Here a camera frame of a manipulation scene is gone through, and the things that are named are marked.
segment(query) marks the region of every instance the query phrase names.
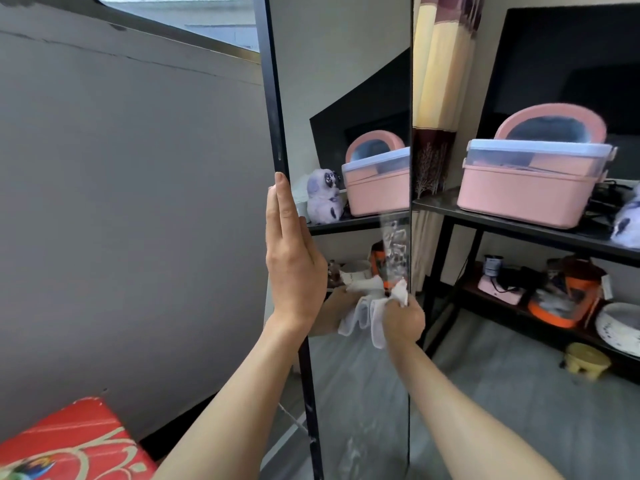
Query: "hand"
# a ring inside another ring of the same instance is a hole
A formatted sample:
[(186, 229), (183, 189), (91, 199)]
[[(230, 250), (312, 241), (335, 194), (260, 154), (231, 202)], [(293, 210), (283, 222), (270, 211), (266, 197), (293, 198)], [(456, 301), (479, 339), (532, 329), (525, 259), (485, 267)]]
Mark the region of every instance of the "hand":
[(382, 326), (388, 343), (415, 343), (420, 339), (424, 325), (424, 312), (413, 295), (409, 295), (408, 304), (404, 307), (395, 299), (387, 302)]
[(326, 261), (316, 249), (307, 222), (298, 218), (284, 174), (267, 194), (267, 268), (275, 320), (307, 335), (326, 294)]
[(334, 289), (331, 296), (320, 307), (320, 312), (311, 331), (309, 331), (309, 335), (327, 335), (338, 331), (340, 321), (347, 316), (363, 296), (362, 292), (347, 291), (346, 286)]

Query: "red box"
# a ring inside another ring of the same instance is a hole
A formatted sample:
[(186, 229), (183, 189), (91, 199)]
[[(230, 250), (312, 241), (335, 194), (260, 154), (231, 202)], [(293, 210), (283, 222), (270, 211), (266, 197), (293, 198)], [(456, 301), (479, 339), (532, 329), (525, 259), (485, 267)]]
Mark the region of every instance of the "red box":
[(0, 445), (1, 480), (150, 480), (156, 464), (98, 398), (85, 398)]

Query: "yellow curtain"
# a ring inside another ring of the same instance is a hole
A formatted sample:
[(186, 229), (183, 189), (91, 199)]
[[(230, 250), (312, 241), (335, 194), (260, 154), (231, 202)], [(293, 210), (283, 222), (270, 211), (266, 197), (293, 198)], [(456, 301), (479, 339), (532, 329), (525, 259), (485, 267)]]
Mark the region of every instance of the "yellow curtain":
[[(480, 23), (483, 0), (415, 0), (413, 24), (413, 197), (443, 190)], [(431, 270), (442, 218), (416, 212), (412, 291)]]

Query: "white cloth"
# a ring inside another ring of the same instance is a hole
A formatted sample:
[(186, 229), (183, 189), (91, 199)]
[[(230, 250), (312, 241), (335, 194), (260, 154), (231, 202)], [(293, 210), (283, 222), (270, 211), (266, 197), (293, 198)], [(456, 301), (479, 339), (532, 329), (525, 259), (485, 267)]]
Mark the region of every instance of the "white cloth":
[(338, 333), (348, 337), (353, 333), (356, 323), (363, 330), (370, 326), (373, 346), (377, 349), (384, 349), (387, 346), (385, 332), (382, 328), (385, 305), (390, 299), (395, 299), (400, 302), (401, 306), (407, 306), (409, 293), (406, 289), (406, 281), (400, 280), (394, 286), (391, 290), (391, 298), (385, 297), (385, 285), (379, 276), (352, 283), (347, 287), (347, 291), (362, 291), (367, 294), (358, 300), (356, 307), (340, 322)]

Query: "yellow plastic stool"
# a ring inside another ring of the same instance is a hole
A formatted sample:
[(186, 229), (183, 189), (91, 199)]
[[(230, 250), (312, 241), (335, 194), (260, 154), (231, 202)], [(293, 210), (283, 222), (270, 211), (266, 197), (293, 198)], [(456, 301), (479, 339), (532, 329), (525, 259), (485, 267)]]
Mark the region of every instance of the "yellow plastic stool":
[(564, 353), (564, 368), (572, 374), (585, 371), (588, 379), (598, 379), (604, 371), (611, 367), (611, 360), (597, 349), (574, 342)]

